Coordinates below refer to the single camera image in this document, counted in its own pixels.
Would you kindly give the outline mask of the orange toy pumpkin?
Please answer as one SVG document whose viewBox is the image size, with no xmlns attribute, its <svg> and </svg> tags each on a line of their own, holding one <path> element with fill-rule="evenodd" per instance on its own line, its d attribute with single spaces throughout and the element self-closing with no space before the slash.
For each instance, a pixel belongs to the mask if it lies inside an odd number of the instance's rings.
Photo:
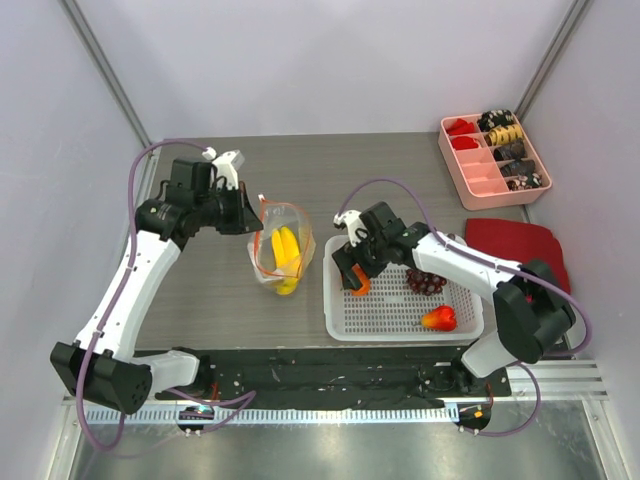
<svg viewBox="0 0 640 480">
<path fill-rule="evenodd" d="M 371 282 L 359 265 L 354 265 L 348 272 L 342 274 L 342 284 L 345 290 L 353 296 L 364 296 L 371 288 Z"/>
</svg>

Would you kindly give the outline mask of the clear zip bag orange zipper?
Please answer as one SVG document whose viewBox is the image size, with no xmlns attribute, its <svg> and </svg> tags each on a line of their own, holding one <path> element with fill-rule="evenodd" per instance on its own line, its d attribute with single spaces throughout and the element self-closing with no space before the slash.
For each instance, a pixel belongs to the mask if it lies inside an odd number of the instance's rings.
<svg viewBox="0 0 640 480">
<path fill-rule="evenodd" d="M 298 288 L 313 259 L 316 243 L 310 216 L 301 207 L 258 196 L 263 229 L 247 245 L 256 280 L 277 295 Z"/>
</svg>

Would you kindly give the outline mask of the yellow toy banana bunch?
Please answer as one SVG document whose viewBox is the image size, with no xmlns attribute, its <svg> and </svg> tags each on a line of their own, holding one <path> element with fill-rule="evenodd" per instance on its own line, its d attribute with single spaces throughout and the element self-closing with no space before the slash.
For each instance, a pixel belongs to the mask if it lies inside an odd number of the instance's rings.
<svg viewBox="0 0 640 480">
<path fill-rule="evenodd" d="M 276 271 L 282 274 L 276 292 L 282 296 L 290 295 L 299 283 L 301 253 L 297 238 L 289 227 L 283 226 L 273 232 L 271 245 Z"/>
</svg>

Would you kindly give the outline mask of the dark red toy grapes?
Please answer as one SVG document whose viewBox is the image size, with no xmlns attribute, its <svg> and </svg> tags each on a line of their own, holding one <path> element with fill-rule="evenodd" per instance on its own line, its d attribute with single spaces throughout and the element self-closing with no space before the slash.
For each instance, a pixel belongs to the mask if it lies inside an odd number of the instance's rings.
<svg viewBox="0 0 640 480">
<path fill-rule="evenodd" d="M 407 269 L 405 276 L 409 288 L 424 296 L 440 294 L 448 284 L 448 280 L 440 275 L 415 269 Z"/>
</svg>

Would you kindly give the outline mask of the red toy pepper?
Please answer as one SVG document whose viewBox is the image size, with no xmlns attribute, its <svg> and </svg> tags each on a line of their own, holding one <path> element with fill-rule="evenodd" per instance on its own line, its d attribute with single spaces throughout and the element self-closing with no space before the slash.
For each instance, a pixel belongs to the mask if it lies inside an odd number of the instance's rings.
<svg viewBox="0 0 640 480">
<path fill-rule="evenodd" d="M 457 328 L 458 323 L 455 310 L 448 305 L 442 305 L 424 314 L 416 325 L 423 329 L 451 332 Z"/>
</svg>

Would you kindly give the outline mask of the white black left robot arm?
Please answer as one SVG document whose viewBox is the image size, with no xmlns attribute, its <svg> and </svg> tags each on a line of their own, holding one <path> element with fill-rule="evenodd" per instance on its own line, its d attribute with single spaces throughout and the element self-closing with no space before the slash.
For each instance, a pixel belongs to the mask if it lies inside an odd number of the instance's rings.
<svg viewBox="0 0 640 480">
<path fill-rule="evenodd" d="M 152 300 L 190 238 L 207 227 L 222 235 L 262 229 L 238 177 L 243 162 L 238 150 L 176 159 L 163 194 L 136 209 L 135 236 L 93 317 L 72 343 L 59 342 L 50 354 L 70 394 L 132 415 L 170 388 L 193 399 L 211 391 L 213 375 L 195 352 L 174 349 L 144 360 L 134 350 Z"/>
</svg>

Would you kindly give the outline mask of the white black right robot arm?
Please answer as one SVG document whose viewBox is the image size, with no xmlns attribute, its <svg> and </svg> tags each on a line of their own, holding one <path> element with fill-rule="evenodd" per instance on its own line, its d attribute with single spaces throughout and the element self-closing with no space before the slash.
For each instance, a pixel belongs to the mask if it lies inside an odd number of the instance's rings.
<svg viewBox="0 0 640 480">
<path fill-rule="evenodd" d="M 542 261 L 519 264 L 492 257 L 425 222 L 406 225 L 385 202 L 363 212 L 338 213 L 333 224 L 348 234 L 332 255 L 344 288 L 360 290 L 396 264 L 443 277 L 492 306 L 494 331 L 475 340 L 451 371 L 462 394 L 477 393 L 498 369 L 537 363 L 575 324 L 567 294 Z"/>
</svg>

